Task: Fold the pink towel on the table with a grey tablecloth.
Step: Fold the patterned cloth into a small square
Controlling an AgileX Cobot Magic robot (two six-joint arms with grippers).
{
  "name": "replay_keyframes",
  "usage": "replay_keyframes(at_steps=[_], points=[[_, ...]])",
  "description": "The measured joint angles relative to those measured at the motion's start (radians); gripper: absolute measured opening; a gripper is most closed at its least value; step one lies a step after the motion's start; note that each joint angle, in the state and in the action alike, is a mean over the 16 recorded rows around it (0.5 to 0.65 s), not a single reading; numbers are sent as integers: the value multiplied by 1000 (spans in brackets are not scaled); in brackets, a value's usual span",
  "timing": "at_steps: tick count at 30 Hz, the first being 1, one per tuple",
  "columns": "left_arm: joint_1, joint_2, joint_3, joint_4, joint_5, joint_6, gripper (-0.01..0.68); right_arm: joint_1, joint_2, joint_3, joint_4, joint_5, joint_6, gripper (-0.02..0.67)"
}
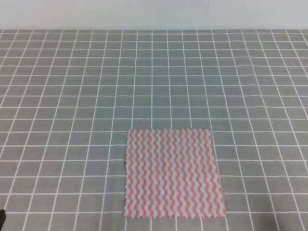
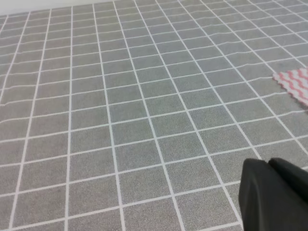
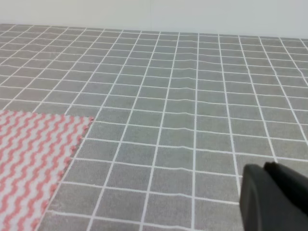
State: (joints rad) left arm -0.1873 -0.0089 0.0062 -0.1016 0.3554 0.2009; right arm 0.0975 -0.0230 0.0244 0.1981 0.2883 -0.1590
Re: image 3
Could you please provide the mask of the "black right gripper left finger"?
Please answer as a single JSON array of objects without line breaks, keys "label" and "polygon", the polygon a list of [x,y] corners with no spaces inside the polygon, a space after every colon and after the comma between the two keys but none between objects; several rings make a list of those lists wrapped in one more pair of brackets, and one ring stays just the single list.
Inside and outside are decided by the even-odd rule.
[{"label": "black right gripper left finger", "polygon": [[308,212],[288,200],[263,166],[244,166],[239,206],[246,231],[308,229]]}]

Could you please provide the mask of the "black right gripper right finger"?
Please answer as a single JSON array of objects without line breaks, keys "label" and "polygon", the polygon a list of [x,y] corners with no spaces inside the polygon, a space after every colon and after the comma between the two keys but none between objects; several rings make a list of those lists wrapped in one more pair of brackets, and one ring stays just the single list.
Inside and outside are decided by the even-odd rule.
[{"label": "black right gripper right finger", "polygon": [[266,162],[264,170],[284,195],[303,212],[308,211],[308,178],[276,162]]}]

